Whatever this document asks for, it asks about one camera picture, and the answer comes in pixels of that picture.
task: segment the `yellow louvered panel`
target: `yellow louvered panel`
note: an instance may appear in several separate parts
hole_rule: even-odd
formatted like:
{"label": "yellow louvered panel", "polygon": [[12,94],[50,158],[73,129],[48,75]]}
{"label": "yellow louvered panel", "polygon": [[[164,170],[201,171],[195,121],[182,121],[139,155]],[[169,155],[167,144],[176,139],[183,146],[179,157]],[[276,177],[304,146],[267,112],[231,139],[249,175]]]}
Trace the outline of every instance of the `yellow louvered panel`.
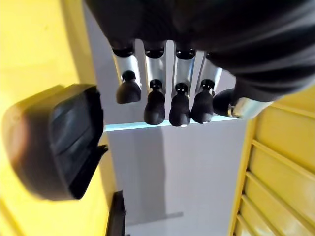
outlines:
{"label": "yellow louvered panel", "polygon": [[312,86],[303,92],[284,97],[275,104],[315,114],[315,86]]}
{"label": "yellow louvered panel", "polygon": [[254,236],[247,222],[240,215],[237,216],[235,235],[236,236]]}
{"label": "yellow louvered panel", "polygon": [[315,175],[298,172],[254,147],[250,171],[283,201],[315,226]]}
{"label": "yellow louvered panel", "polygon": [[315,86],[249,122],[230,236],[240,217],[258,236],[315,236]]}
{"label": "yellow louvered panel", "polygon": [[280,236],[246,195],[242,196],[240,213],[256,235]]}
{"label": "yellow louvered panel", "polygon": [[294,214],[292,209],[268,190],[256,177],[248,173],[245,194],[259,211],[284,236],[314,236],[315,231]]}
{"label": "yellow louvered panel", "polygon": [[313,118],[270,107],[259,116],[255,138],[315,173]]}

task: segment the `black padded object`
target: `black padded object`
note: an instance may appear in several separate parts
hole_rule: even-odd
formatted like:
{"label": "black padded object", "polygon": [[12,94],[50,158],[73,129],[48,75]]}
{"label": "black padded object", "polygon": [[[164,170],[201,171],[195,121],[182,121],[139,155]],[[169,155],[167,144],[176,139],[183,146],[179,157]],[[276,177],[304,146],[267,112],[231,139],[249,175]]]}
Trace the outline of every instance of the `black padded object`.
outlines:
{"label": "black padded object", "polygon": [[180,93],[172,99],[172,107],[169,112],[169,122],[173,126],[188,125],[190,123],[189,100]]}
{"label": "black padded object", "polygon": [[212,100],[209,90],[198,93],[193,101],[191,118],[200,124],[210,122],[213,114]]}
{"label": "black padded object", "polygon": [[228,117],[227,110],[233,96],[233,88],[219,92],[213,98],[213,110],[216,114]]}
{"label": "black padded object", "polygon": [[144,110],[144,121],[147,124],[161,124],[165,119],[165,97],[158,90],[148,95],[148,103]]}
{"label": "black padded object", "polygon": [[119,104],[138,102],[141,99],[141,89],[138,84],[131,80],[123,82],[117,90],[116,100]]}

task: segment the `white wall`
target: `white wall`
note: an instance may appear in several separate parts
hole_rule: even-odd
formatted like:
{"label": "white wall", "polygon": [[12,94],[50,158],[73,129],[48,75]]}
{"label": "white wall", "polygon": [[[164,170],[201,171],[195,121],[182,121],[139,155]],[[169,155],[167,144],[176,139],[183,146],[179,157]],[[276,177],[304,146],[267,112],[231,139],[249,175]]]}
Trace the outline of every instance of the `white wall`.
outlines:
{"label": "white wall", "polygon": [[246,123],[109,132],[132,236],[225,236]]}

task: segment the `black object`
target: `black object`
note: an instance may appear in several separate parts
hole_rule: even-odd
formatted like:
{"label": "black object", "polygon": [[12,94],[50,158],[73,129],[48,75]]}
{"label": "black object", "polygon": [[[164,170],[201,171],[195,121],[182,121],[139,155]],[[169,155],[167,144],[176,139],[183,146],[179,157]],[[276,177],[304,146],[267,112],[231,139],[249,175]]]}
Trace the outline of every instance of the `black object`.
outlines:
{"label": "black object", "polygon": [[114,193],[113,202],[109,212],[106,236],[125,235],[125,203],[123,192]]}
{"label": "black object", "polygon": [[214,112],[221,116],[228,116],[228,105],[232,101],[234,89],[227,89],[222,92],[219,92],[213,98],[213,109]]}
{"label": "black object", "polygon": [[148,103],[144,110],[144,121],[147,124],[161,124],[165,119],[165,97],[160,92],[162,83],[160,80],[152,80],[150,87],[153,89],[148,95]]}
{"label": "black object", "polygon": [[113,49],[141,39],[211,52],[236,77],[234,101],[275,101],[314,83],[313,0],[85,1]]}
{"label": "black object", "polygon": [[186,95],[188,87],[184,83],[178,83],[175,89],[177,94],[172,99],[169,122],[173,126],[188,125],[190,123],[189,100]]}
{"label": "black object", "polygon": [[[47,90],[15,104],[5,114],[5,143],[11,165],[24,186],[50,200],[80,199],[107,146],[100,94],[92,85]],[[24,134],[25,144],[12,147]],[[20,149],[18,156],[12,148]]]}
{"label": "black object", "polygon": [[210,90],[214,88],[214,85],[215,83],[212,80],[203,80],[201,82],[202,92],[198,93],[193,101],[191,118],[200,124],[208,123],[212,119],[213,97]]}
{"label": "black object", "polygon": [[141,99],[141,89],[135,82],[135,74],[133,71],[125,71],[123,73],[123,83],[118,87],[116,100],[119,104],[130,102],[138,102]]}

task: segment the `robotic hand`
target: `robotic hand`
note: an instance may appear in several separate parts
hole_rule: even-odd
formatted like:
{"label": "robotic hand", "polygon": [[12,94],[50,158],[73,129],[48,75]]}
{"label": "robotic hand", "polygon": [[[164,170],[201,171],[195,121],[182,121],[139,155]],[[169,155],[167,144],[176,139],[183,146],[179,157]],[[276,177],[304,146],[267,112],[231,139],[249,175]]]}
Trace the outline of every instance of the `robotic hand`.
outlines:
{"label": "robotic hand", "polygon": [[[144,120],[165,119],[165,42],[175,42],[173,126],[190,118],[207,123],[213,112],[253,118],[273,101],[304,89],[315,74],[315,1],[86,0],[112,49],[120,80],[118,103],[140,100],[134,39],[145,47],[148,103]],[[192,110],[196,50],[205,52]],[[215,95],[221,70],[236,77],[233,89]]]}

